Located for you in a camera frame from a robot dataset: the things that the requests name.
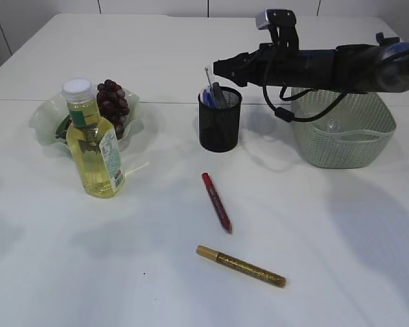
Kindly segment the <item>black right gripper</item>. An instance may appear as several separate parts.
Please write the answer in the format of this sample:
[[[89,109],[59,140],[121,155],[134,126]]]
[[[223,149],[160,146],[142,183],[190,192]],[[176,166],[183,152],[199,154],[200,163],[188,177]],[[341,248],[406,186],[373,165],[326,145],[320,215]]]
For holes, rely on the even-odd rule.
[[[303,87],[333,89],[335,50],[301,50],[293,11],[270,9],[256,17],[256,28],[268,30],[270,43],[261,43],[255,52],[213,63],[216,76],[239,87]]]

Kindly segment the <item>blue black right robot arm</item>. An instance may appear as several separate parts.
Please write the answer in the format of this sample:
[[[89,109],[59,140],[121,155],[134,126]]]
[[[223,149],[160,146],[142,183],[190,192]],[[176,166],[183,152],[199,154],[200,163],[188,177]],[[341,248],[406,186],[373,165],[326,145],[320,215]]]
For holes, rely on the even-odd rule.
[[[265,10],[256,27],[271,42],[258,50],[213,63],[216,76],[239,87],[292,87],[349,93],[403,93],[409,90],[409,43],[376,34],[375,45],[347,44],[328,50],[301,50],[291,10]]]

